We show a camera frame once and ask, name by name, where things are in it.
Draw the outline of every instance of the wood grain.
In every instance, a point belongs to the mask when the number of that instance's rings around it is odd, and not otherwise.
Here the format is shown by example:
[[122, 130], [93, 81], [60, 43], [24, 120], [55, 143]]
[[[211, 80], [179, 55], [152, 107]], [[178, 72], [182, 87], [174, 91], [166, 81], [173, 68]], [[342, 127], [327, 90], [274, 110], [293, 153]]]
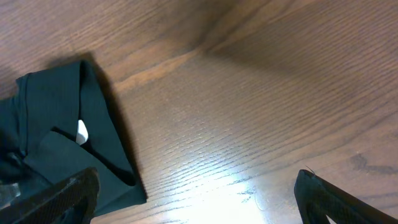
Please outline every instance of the wood grain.
[[398, 217], [397, 8], [4, 1], [0, 93], [54, 60], [95, 58], [149, 199], [92, 223], [300, 223], [306, 166]]

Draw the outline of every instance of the dark green cloth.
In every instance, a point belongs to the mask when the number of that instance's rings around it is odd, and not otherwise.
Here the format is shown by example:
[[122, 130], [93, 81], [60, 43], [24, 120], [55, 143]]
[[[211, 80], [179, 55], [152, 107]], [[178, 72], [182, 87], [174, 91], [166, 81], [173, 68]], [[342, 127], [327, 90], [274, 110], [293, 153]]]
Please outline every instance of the dark green cloth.
[[[20, 184], [26, 198], [34, 189], [95, 167], [100, 184], [95, 215], [146, 202], [88, 62], [30, 73], [17, 84], [18, 94], [0, 101], [3, 182], [27, 182]], [[88, 131], [81, 146], [75, 142], [79, 119]], [[38, 184], [24, 192], [33, 183]]]

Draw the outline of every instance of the brown wooden surface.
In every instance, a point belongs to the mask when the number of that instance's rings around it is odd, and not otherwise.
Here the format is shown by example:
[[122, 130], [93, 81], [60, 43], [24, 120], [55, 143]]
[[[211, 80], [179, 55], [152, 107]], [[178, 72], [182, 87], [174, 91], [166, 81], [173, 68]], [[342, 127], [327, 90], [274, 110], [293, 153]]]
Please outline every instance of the brown wooden surface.
[[306, 166], [398, 217], [397, 4], [1, 0], [0, 93], [102, 68], [149, 199], [92, 223], [300, 223]]

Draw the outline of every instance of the black object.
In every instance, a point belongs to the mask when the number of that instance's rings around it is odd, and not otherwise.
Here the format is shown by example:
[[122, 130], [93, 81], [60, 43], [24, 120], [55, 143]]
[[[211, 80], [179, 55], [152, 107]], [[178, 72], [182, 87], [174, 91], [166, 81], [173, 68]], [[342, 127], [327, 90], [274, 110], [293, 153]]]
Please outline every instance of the black object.
[[307, 170], [298, 172], [294, 195], [304, 224], [330, 224], [326, 216], [337, 224], [398, 223]]
[[[95, 167], [96, 216], [146, 202], [88, 62], [30, 73], [17, 84], [18, 94], [0, 101], [0, 182], [17, 182], [19, 200]], [[79, 119], [88, 130], [81, 146], [75, 142]]]
[[89, 224], [96, 206], [97, 172], [87, 168], [43, 192], [0, 211], [5, 224]]

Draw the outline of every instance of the white tag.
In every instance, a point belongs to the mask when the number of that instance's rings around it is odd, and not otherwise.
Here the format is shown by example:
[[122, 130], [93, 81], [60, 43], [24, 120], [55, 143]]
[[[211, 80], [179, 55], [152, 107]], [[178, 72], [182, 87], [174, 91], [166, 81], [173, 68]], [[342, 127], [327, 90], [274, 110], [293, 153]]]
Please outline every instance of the white tag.
[[87, 142], [88, 132], [82, 120], [77, 122], [76, 143], [82, 145]]

